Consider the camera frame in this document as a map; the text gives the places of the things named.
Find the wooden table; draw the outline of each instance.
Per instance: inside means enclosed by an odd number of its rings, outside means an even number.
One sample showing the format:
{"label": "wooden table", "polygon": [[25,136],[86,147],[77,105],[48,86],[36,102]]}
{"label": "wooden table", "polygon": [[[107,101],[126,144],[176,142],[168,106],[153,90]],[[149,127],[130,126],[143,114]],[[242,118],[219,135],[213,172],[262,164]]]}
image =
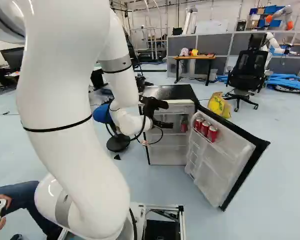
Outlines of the wooden table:
{"label": "wooden table", "polygon": [[179,77],[179,61],[180,60],[188,60],[188,59],[196,59],[196,60],[208,60],[209,62],[209,68],[208,68],[208,74],[206,76],[206,82],[205,85],[209,85],[209,78],[210,78],[210,71],[211,71],[211,65],[212,65],[212,60],[216,59],[216,55],[210,54],[210,55],[198,55],[198,56],[175,56],[173,59],[176,60],[176,80],[174,83],[176,84],[177,82],[180,81],[181,77]]}

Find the black fridge top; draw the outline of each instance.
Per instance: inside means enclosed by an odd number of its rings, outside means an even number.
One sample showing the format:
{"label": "black fridge top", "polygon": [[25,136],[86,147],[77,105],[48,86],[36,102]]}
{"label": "black fridge top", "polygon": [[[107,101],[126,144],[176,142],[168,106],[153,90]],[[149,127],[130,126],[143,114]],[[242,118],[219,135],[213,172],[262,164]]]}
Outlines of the black fridge top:
{"label": "black fridge top", "polygon": [[147,86],[142,96],[154,97],[158,100],[186,100],[190,99],[200,104],[190,84]]}

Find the gray floor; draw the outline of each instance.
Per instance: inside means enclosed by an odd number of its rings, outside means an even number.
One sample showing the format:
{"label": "gray floor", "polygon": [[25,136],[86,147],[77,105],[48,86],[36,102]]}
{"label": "gray floor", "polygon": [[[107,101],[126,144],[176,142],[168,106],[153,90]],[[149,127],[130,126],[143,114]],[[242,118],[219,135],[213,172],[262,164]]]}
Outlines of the gray floor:
{"label": "gray floor", "polygon": [[[147,65],[144,69],[165,67]],[[174,82],[166,73],[146,73],[146,77],[156,85]],[[179,84],[185,83],[191,83],[199,99],[231,90],[223,83],[206,87],[196,80],[183,79]],[[15,96],[15,91],[0,96],[0,113],[17,113]],[[121,154],[122,161],[115,161],[130,186],[131,200],[184,204],[189,240],[300,240],[300,95],[263,89],[251,100],[260,104],[259,109],[242,103],[230,121],[271,145],[226,212],[209,205],[182,167],[148,166],[145,151],[137,142]],[[95,128],[101,140],[109,137],[102,124],[96,123]],[[0,116],[0,186],[40,180],[46,173],[19,116]],[[0,240],[8,240],[15,233],[29,240],[45,239],[25,210],[8,216]]]}

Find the blue jeans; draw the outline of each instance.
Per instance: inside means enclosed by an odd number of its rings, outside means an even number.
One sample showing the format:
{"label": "blue jeans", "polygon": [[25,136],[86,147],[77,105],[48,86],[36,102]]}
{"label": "blue jeans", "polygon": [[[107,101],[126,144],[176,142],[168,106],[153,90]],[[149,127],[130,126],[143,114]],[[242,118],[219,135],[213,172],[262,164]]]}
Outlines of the blue jeans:
{"label": "blue jeans", "polygon": [[1,215],[5,216],[18,209],[27,209],[31,217],[47,236],[60,232],[61,228],[44,218],[37,210],[35,205],[35,190],[38,181],[28,181],[14,185],[0,187],[0,194],[6,195],[12,199],[8,209],[2,210]]}

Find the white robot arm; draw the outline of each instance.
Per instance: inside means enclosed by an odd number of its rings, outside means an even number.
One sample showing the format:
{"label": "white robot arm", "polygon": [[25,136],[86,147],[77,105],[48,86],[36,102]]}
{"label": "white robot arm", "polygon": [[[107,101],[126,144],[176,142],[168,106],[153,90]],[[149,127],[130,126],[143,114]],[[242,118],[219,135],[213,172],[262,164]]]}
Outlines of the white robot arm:
{"label": "white robot arm", "polygon": [[[294,27],[294,23],[292,20],[292,12],[293,12],[292,7],[290,5],[287,5],[283,8],[281,8],[280,10],[276,11],[273,15],[268,15],[265,18],[266,25],[270,24],[270,22],[272,20],[284,16],[283,23],[285,23],[285,30],[291,30]],[[266,33],[266,44],[260,48],[260,50],[262,50],[262,51],[269,52],[267,61],[265,64],[265,69],[268,69],[268,65],[271,61],[273,54],[281,54],[281,55],[293,54],[293,55],[299,56],[300,52],[290,51],[291,47],[292,47],[292,45],[287,43],[285,48],[281,48],[280,45],[278,44],[277,40],[275,39],[274,35],[271,32],[267,32]]]}
{"label": "white robot arm", "polygon": [[268,56],[265,62],[265,69],[268,69],[268,65],[273,57],[273,54],[293,54],[296,56],[300,55],[300,52],[290,51],[292,44],[286,43],[285,48],[281,48],[274,35],[271,32],[266,33],[266,41],[265,44],[260,48],[262,51],[268,52]]}
{"label": "white robot arm", "polygon": [[[24,20],[25,32],[16,19]],[[50,173],[35,192],[36,207],[85,239],[117,239],[129,224],[130,192],[91,119],[87,86],[97,60],[115,97],[110,113],[120,130],[139,132],[143,117],[122,109],[136,106],[139,94],[122,25],[109,1],[0,0],[0,40],[25,40],[17,106]],[[151,125],[146,118],[144,130]]]}
{"label": "white robot arm", "polygon": [[268,15],[265,18],[266,25],[270,24],[272,20],[284,16],[285,30],[291,30],[294,28],[294,22],[292,20],[293,9],[290,5],[287,5],[280,10],[276,11],[273,15]]}

